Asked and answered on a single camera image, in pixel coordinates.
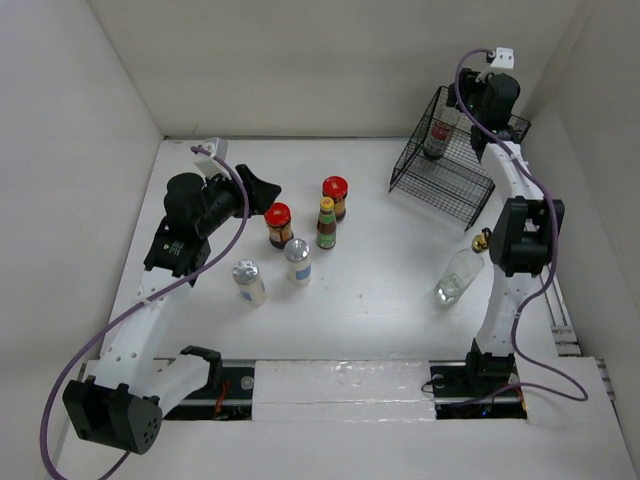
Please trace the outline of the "red-lid chili jar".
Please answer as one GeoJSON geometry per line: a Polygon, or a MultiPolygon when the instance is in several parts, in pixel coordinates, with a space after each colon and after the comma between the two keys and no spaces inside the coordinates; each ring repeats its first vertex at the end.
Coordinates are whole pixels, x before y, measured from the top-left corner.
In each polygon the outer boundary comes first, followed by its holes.
{"type": "Polygon", "coordinates": [[[277,249],[283,249],[294,238],[290,208],[281,202],[274,202],[264,214],[269,231],[269,241],[277,249]]]}
{"type": "Polygon", "coordinates": [[[338,222],[346,216],[348,189],[348,182],[340,176],[329,176],[322,183],[323,195],[331,198],[334,202],[334,212],[338,222]]]}

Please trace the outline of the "black-cap red-label vinegar bottle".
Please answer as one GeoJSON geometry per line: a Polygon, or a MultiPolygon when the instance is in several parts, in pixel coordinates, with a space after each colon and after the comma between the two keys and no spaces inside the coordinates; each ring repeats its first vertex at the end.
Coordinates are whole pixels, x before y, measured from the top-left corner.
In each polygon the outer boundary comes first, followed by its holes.
{"type": "Polygon", "coordinates": [[[423,154],[428,160],[435,161],[443,157],[459,117],[460,111],[456,106],[443,104],[435,109],[423,143],[423,154]]]}

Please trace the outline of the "yellow-cap green-label sauce bottle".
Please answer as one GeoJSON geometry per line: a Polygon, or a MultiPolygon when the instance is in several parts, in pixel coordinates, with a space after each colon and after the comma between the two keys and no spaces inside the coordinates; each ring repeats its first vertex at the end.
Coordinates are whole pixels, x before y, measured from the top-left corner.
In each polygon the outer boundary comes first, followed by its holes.
{"type": "Polygon", "coordinates": [[[316,244],[321,249],[329,250],[335,246],[337,220],[334,212],[334,201],[330,197],[323,197],[320,200],[316,231],[316,244]]]}

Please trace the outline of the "clear glass oil dispenser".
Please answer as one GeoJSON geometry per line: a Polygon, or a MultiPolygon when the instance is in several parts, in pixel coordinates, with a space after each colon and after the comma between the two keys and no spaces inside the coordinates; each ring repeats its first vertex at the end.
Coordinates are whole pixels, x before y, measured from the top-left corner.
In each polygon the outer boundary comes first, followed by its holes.
{"type": "Polygon", "coordinates": [[[457,302],[482,271],[491,230],[483,228],[471,245],[457,252],[434,287],[436,299],[447,306],[457,302]]]}

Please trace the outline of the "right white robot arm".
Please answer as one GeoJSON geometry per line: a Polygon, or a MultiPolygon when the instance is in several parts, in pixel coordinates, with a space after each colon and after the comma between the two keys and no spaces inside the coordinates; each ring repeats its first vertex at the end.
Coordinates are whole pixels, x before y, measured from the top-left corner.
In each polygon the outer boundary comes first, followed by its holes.
{"type": "Polygon", "coordinates": [[[539,291],[534,284],[556,263],[565,207],[537,182],[513,140],[511,110],[519,83],[504,73],[458,69],[451,98],[471,121],[471,146],[504,201],[495,227],[483,233],[494,267],[485,318],[460,373],[445,383],[466,395],[503,390],[520,351],[515,343],[524,308],[539,291]]]}

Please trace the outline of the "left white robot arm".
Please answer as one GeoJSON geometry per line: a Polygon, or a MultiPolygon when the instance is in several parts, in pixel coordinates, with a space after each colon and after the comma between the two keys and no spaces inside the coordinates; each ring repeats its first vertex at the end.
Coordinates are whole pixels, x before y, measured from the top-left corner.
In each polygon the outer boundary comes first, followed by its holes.
{"type": "Polygon", "coordinates": [[[155,367],[173,320],[165,310],[195,285],[211,253],[210,235],[231,217],[265,214],[280,192],[244,164],[230,175],[188,172],[168,181],[165,214],[140,282],[147,303],[121,324],[89,377],[70,381],[63,392],[80,439],[144,454],[166,414],[195,392],[208,397],[222,389],[223,364],[215,350],[190,345],[169,366],[155,367]]]}

